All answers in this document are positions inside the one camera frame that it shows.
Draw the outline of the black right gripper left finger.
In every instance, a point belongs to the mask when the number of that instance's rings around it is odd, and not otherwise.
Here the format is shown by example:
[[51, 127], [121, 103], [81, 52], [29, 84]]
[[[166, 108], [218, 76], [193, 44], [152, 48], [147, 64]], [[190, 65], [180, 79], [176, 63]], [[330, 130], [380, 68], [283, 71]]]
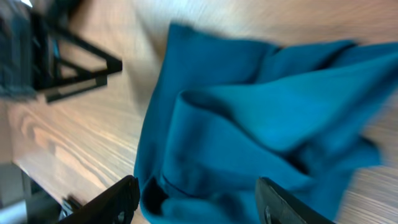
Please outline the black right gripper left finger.
[[140, 201], [138, 179], [127, 175], [85, 205], [69, 196], [63, 201], [61, 224], [130, 224]]

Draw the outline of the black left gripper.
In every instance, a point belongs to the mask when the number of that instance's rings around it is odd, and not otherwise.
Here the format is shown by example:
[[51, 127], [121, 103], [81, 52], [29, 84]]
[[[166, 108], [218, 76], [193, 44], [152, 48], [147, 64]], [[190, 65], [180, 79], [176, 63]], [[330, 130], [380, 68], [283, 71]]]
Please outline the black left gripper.
[[52, 77], [40, 59], [49, 57], [47, 33], [41, 23], [45, 18], [59, 20], [59, 2], [48, 1], [44, 14], [33, 11], [22, 1], [1, 1], [1, 98], [29, 100], [43, 93], [47, 103], [79, 95], [108, 84], [108, 76], [120, 72], [118, 58], [83, 40], [69, 30], [47, 24], [57, 40], [66, 40], [106, 61], [106, 68], [91, 72], [56, 56], [56, 63], [76, 70], [74, 77]]

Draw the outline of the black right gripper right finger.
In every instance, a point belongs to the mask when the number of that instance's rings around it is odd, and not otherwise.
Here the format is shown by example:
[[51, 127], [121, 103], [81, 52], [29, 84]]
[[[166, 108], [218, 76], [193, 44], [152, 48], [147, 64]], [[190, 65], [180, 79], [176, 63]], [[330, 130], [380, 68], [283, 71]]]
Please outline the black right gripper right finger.
[[261, 224], [334, 224], [269, 178], [257, 179], [255, 199]]

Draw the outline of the blue polo shirt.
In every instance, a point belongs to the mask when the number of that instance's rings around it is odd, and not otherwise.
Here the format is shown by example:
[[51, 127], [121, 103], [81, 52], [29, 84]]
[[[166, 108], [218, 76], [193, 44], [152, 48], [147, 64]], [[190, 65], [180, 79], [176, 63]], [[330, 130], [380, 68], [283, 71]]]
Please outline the blue polo shirt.
[[134, 175], [151, 223], [258, 223], [267, 177], [333, 220], [353, 174], [381, 162], [361, 134], [397, 87], [397, 44], [281, 47], [169, 27]]

